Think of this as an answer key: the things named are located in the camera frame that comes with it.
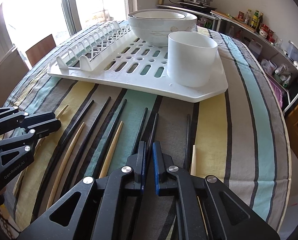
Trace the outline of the wooden cutting board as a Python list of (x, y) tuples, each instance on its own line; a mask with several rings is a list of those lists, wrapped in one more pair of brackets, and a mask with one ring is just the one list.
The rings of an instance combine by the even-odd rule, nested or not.
[(215, 16), (218, 20), (216, 31), (220, 30), (222, 21), (227, 21), (227, 22), (231, 22), (231, 23), (237, 25), (238, 27), (240, 27), (244, 30), (248, 30), (251, 33), (256, 33), (256, 31), (249, 25), (246, 25), (246, 24), (242, 23), (241, 21), (236, 20), (235, 18), (230, 18), (228, 15), (224, 14), (223, 12), (217, 12), (217, 11), (212, 10), (212, 11), (210, 11), (210, 13), (213, 16)]

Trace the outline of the black induction cooker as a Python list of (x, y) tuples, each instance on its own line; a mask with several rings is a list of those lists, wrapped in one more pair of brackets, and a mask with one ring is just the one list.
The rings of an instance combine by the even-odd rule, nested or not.
[(185, 7), (187, 9), (191, 9), (194, 11), (202, 12), (202, 13), (210, 13), (211, 11), (215, 11), (216, 8), (213, 8), (211, 6), (205, 5), (203, 3), (197, 3), (197, 2), (192, 2), (192, 1), (178, 1), (177, 2), (179, 5), (182, 7)]

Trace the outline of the red seasoning jar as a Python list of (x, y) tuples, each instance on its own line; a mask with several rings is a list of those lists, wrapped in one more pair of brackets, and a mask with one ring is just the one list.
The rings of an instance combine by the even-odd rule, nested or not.
[(265, 24), (262, 24), (259, 29), (259, 35), (261, 35), (263, 38), (267, 38), (269, 31), (270, 31), (269, 27)]

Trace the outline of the white plastic jug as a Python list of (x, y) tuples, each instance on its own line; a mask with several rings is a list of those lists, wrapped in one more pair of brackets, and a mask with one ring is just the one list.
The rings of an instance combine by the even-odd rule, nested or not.
[(263, 46), (259, 42), (257, 42), (255, 39), (252, 38), (248, 45), (248, 48), (252, 52), (254, 57), (256, 59), (258, 59), (262, 52)]

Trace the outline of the large white ceramic bowl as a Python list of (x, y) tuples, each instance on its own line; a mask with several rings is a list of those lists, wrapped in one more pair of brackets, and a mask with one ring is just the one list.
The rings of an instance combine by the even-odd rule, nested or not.
[(172, 9), (144, 9), (129, 13), (133, 33), (152, 46), (166, 47), (168, 36), (176, 31), (194, 31), (197, 16)]

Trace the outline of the purple plastic tray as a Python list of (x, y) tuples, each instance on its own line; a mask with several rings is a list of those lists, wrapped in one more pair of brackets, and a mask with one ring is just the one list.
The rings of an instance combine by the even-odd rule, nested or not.
[(269, 79), (270, 85), (274, 91), (274, 94), (279, 102), (280, 107), (282, 107), (283, 106), (283, 91), (281, 90), (277, 81), (272, 76), (267, 75), (267, 78)]

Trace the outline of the green oil bottle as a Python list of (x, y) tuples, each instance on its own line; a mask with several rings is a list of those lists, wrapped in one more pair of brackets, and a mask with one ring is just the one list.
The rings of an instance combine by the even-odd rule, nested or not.
[(251, 19), (251, 22), (250, 22), (250, 26), (253, 28), (253, 29), (256, 29), (257, 25), (258, 25), (258, 20), (259, 20), (259, 11), (256, 10), (252, 19)]

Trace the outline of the white plastic dish rack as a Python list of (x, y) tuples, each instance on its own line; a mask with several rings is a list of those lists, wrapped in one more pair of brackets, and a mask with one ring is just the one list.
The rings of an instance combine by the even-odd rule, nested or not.
[(167, 48), (136, 37), (128, 24), (108, 22), (73, 42), (48, 64), (50, 76), (137, 90), (187, 102), (200, 102), (228, 89), (219, 55), (201, 88), (176, 84), (167, 76)]

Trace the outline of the dark sauce bottle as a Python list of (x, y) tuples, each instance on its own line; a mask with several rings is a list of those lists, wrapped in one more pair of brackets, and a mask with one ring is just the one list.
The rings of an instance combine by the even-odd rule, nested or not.
[(257, 27), (256, 27), (256, 32), (257, 33), (259, 33), (259, 31), (260, 31), (260, 28), (261, 28), (261, 25), (262, 25), (262, 23), (263, 23), (263, 13), (261, 12), (260, 13), (260, 16), (259, 16), (259, 18), (258, 18), (258, 23), (257, 23)]

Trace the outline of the striped tablecloth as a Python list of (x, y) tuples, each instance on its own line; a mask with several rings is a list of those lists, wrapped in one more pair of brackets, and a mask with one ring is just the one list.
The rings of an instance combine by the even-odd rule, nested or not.
[(202, 27), (197, 30), (218, 43), (228, 82), (225, 93), (200, 103), (49, 76), (48, 64), (89, 30), (54, 48), (20, 81), (6, 106), (17, 106), (29, 114), (62, 113), (61, 129), (46, 137), (18, 190), (16, 181), (6, 189), (6, 208), (20, 230), (37, 217), (35, 207), (45, 211), (50, 190), (46, 189), (41, 202), (36, 202), (44, 173), (88, 102), (93, 101), (93, 106), (83, 121), (86, 126), (91, 126), (95, 119), (99, 123), (73, 170), (73, 183), (83, 178), (93, 151), (124, 99), (127, 103), (120, 116), (123, 127), (110, 171), (126, 163), (146, 107), (142, 140), (149, 139), (158, 113), (155, 139), (176, 165), (184, 165), (189, 114), (191, 143), (197, 152), (197, 176), (217, 176), (270, 226), (280, 229), (291, 186), (291, 153), (282, 110), (265, 73), (245, 45), (216, 31)]

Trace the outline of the wooden chair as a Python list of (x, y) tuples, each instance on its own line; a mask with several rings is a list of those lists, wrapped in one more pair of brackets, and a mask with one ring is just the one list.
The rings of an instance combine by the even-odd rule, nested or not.
[(25, 53), (31, 66), (35, 66), (44, 56), (56, 47), (53, 35), (50, 34), (29, 48)]

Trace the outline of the white cylindrical cup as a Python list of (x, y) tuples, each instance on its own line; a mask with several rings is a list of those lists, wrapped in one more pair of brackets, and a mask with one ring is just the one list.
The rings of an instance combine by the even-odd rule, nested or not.
[(170, 33), (167, 75), (182, 86), (202, 87), (211, 76), (217, 49), (216, 41), (196, 31)]

